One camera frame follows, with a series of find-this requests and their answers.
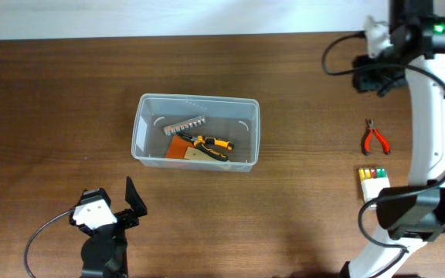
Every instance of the clear plastic container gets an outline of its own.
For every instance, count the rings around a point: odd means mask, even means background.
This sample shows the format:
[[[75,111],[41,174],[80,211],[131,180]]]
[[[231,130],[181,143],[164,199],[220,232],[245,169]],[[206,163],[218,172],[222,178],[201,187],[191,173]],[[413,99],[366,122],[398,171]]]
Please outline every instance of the clear plastic container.
[[[206,123],[185,133],[232,141],[232,151],[208,146],[226,154],[229,161],[165,158],[172,136],[165,135],[164,127],[198,116],[205,116]],[[257,162],[259,146],[260,108],[256,100],[146,93],[138,104],[131,154],[150,167],[248,172]]]

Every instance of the pliers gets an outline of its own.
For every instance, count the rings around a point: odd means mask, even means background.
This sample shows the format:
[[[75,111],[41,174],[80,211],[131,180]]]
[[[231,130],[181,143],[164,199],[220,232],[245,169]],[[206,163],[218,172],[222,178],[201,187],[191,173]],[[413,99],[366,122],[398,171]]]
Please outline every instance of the pliers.
[[[391,147],[389,146],[389,142],[385,137],[380,134],[379,130],[375,128],[374,121],[371,119],[366,120],[367,129],[365,131],[365,135],[362,140],[362,151],[364,155],[370,155],[370,139],[372,139],[372,134],[380,141],[382,145],[382,149],[384,150],[384,154],[391,154]]]
[[[223,139],[218,139],[214,137],[205,137],[202,135],[199,136],[192,136],[188,134],[179,134],[179,136],[188,142],[192,142],[193,146],[200,150],[202,153],[207,154],[211,158],[214,158],[218,161],[228,161],[228,157],[224,154],[219,153],[218,151],[214,151],[213,149],[210,149],[206,147],[206,144],[213,144],[216,146],[224,147],[231,151],[235,145],[230,141],[224,141]]]

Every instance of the wood grain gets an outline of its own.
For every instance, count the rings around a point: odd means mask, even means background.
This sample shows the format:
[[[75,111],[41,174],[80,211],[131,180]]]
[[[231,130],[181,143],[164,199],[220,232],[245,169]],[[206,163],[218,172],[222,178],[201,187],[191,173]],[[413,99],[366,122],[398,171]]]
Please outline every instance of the wood grain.
[[[411,153],[407,90],[357,94],[329,77],[330,34],[59,39],[0,42],[0,277],[23,277],[27,239],[104,187],[126,207],[130,175],[148,206],[127,231],[133,277],[289,277],[338,272],[365,247],[355,169],[381,165],[405,185]],[[331,66],[362,53],[347,42]],[[253,98],[260,156],[250,173],[146,168],[131,157],[144,93]],[[367,117],[392,145],[362,155]],[[367,226],[375,226],[368,215]],[[61,220],[32,245],[39,277],[79,276],[87,236]],[[445,236],[401,273],[445,276]]]

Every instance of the red wire cutters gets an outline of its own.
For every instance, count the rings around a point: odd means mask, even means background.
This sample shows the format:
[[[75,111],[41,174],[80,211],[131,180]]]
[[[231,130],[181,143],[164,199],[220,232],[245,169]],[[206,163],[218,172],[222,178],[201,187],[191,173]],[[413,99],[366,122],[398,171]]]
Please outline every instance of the red wire cutters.
[[[382,145],[382,149],[384,150],[384,154],[391,154],[391,147],[389,146],[389,142],[385,137],[380,134],[380,132],[375,128],[374,121],[371,119],[367,119],[367,129],[365,131],[365,136],[362,140],[362,150],[364,155],[370,155],[370,140],[372,139],[372,134],[380,141]]]

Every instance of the black cable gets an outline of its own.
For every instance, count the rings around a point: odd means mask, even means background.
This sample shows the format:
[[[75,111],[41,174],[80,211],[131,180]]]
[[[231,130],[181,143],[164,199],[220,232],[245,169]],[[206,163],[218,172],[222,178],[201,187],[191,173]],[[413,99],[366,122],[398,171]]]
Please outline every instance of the black cable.
[[[377,278],[380,277],[382,274],[388,272],[393,266],[399,263],[407,253],[408,253],[407,251],[402,249],[399,252],[399,255],[390,264],[384,266],[384,268],[381,271],[377,272],[374,276],[371,276],[370,278]]]
[[[405,76],[398,76],[395,79],[390,79],[387,84],[385,84],[379,91],[377,91],[377,96],[385,97],[394,88],[398,86],[406,85]]]
[[[29,248],[30,248],[30,244],[32,243],[32,241],[37,237],[37,235],[44,230],[45,227],[47,227],[48,225],[51,225],[53,222],[55,222],[56,220],[62,218],[63,216],[69,215],[70,213],[73,212],[73,209],[70,209],[67,212],[63,212],[62,214],[56,216],[55,218],[49,220],[46,224],[42,225],[42,227],[40,227],[36,232],[34,232],[34,234],[30,237],[29,241],[27,242],[27,246],[25,247],[25,252],[23,253],[23,264],[25,265],[25,270],[27,271],[27,274],[29,274],[29,276],[31,278],[36,278],[34,276],[34,273],[32,273],[32,271],[29,268],[29,262],[27,260],[27,257],[29,255]]]
[[[412,70],[414,72],[417,72],[417,73],[423,74],[424,76],[429,77],[435,83],[437,83],[444,90],[444,93],[445,93],[445,83],[439,77],[435,76],[433,73],[430,73],[424,69],[420,69],[419,67],[416,67],[416,66],[403,65],[403,64],[397,64],[397,63],[376,63],[376,64],[372,64],[372,65],[360,66],[360,67],[357,67],[354,69],[349,69],[349,70],[344,70],[344,71],[339,71],[339,72],[332,72],[327,68],[326,59],[327,59],[328,53],[331,51],[332,48],[334,48],[334,46],[336,46],[338,43],[340,43],[342,41],[345,41],[346,39],[353,39],[353,38],[360,39],[360,38],[364,38],[364,37],[365,37],[364,32],[357,32],[357,33],[353,33],[353,34],[350,34],[347,36],[343,36],[339,39],[336,39],[333,43],[331,43],[326,48],[326,50],[324,51],[324,54],[322,55],[321,61],[322,61],[322,69],[324,70],[324,72],[331,76],[342,76],[342,75],[347,75],[347,74],[360,73],[360,72],[365,72],[365,71],[369,71],[369,70],[380,70],[380,69],[386,69],[386,68],[394,68],[394,69],[402,69],[402,70],[408,69],[408,70]],[[367,233],[367,231],[365,230],[365,227],[363,226],[363,214],[365,213],[367,208],[370,207],[371,205],[379,204],[381,202],[392,201],[392,200],[396,200],[396,199],[400,199],[400,198],[408,198],[408,197],[411,197],[414,195],[419,195],[419,194],[426,192],[428,190],[439,188],[444,182],[445,182],[445,175],[438,182],[434,183],[433,185],[426,186],[422,189],[419,189],[419,190],[416,190],[413,192],[402,193],[402,194],[398,194],[398,195],[378,197],[378,198],[374,198],[374,199],[366,202],[360,208],[360,211],[358,213],[358,227],[360,228],[360,232],[362,232],[363,236],[366,239],[368,239],[370,242],[376,244],[377,246],[381,246],[384,248],[400,248],[402,250],[400,255],[398,256],[398,258],[396,258],[393,261],[393,262],[398,263],[404,257],[404,255],[409,252],[408,247],[403,246],[401,244],[387,244],[387,243],[379,242],[379,241],[373,239]],[[385,273],[390,268],[392,268],[396,263],[390,263],[380,273]]]

